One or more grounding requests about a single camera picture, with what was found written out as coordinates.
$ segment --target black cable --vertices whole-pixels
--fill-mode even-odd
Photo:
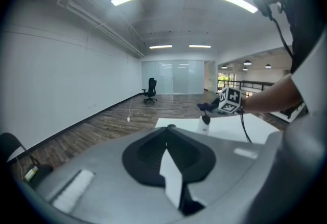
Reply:
[[[246,137],[247,142],[252,143],[249,135],[247,134],[247,132],[245,130],[243,113],[244,113],[243,108],[241,108],[240,116],[241,116],[241,123],[242,123],[242,127],[243,127],[243,130],[244,130],[244,133],[245,133],[245,137]]]
[[[281,32],[281,29],[280,29],[280,27],[279,27],[279,25],[278,25],[277,20],[274,19],[274,18],[272,18],[271,20],[272,20],[273,22],[275,22],[275,24],[276,24],[276,27],[277,27],[277,30],[278,30],[279,36],[281,37],[282,43],[283,43],[283,45],[284,45],[284,48],[287,50],[288,54],[290,54],[292,60],[294,60],[293,54],[292,54],[290,48],[287,46],[287,44],[286,44],[286,42],[285,42],[285,40],[284,40],[284,38],[283,38],[283,35],[282,35],[282,32]]]

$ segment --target black office chair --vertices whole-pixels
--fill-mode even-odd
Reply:
[[[154,100],[155,101],[158,101],[157,99],[153,99],[151,97],[154,97],[155,94],[156,94],[156,91],[155,91],[155,86],[157,85],[157,81],[154,80],[154,78],[150,78],[149,79],[149,89],[148,89],[148,92],[145,92],[146,89],[143,89],[143,95],[145,95],[146,97],[148,97],[147,99],[144,99],[143,102],[144,103],[147,103],[147,101],[152,101],[154,103]]]
[[[27,181],[25,178],[23,179],[23,181],[26,182],[31,188],[35,189],[41,183],[41,181],[53,171],[53,167],[51,165],[41,164],[25,149],[25,147],[13,134],[3,133],[0,135],[0,157],[2,160],[4,160],[4,162],[6,162],[11,154],[19,147],[23,148],[32,161],[32,164],[27,168],[25,175],[35,166],[37,167],[35,175],[29,181]]]

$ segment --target white table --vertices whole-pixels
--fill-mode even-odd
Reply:
[[[167,127],[169,124],[174,124],[176,127],[196,132],[198,122],[199,119],[159,118],[156,127]],[[271,133],[279,131],[276,127],[252,114],[244,115],[244,125],[252,142],[258,144],[265,144]],[[211,118],[208,136],[247,142],[239,115]]]

